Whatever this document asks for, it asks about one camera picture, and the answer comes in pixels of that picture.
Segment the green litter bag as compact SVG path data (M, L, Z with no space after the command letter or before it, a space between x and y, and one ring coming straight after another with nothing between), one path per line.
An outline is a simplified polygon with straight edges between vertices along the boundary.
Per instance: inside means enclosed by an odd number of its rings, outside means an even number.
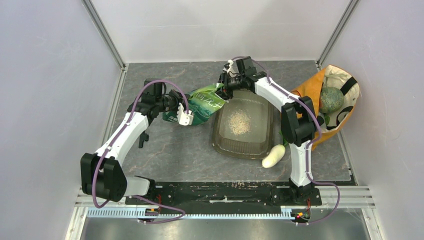
M187 108L194 114L191 126L207 122L215 112L225 105L227 101L219 97L219 87L222 86L222 83L214 83L187 93L189 95ZM178 123L177 111L163 112L162 119L166 122Z

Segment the black bag clip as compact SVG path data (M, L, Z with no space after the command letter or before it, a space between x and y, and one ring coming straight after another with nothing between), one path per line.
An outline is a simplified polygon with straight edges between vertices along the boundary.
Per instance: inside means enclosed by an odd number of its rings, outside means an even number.
M142 149L144 147L145 142L148 142L150 139L149 134L143 131L138 138L138 148Z

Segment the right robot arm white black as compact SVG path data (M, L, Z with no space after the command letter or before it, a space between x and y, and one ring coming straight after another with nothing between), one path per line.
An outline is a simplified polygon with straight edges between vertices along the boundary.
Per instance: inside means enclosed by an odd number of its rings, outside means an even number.
M292 203L300 205L316 189L311 172L311 153L315 134L322 131L314 104L310 97L295 95L278 85L266 69L258 71L258 65L250 56L228 60L218 80L223 84L220 94L227 100L233 98L235 90L249 90L279 109L281 133L291 154L288 197Z

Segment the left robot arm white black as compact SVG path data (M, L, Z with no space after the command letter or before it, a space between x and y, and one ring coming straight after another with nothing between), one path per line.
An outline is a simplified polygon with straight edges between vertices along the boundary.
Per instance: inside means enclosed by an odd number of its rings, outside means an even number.
M146 130L159 113L175 112L180 125L191 124L193 112L189 109L188 97L169 80L147 79L116 131L94 153L81 157L81 189L92 196L96 208L132 196L137 196L144 204L156 200L154 180L126 176L122 165L136 141L142 146L149 140Z

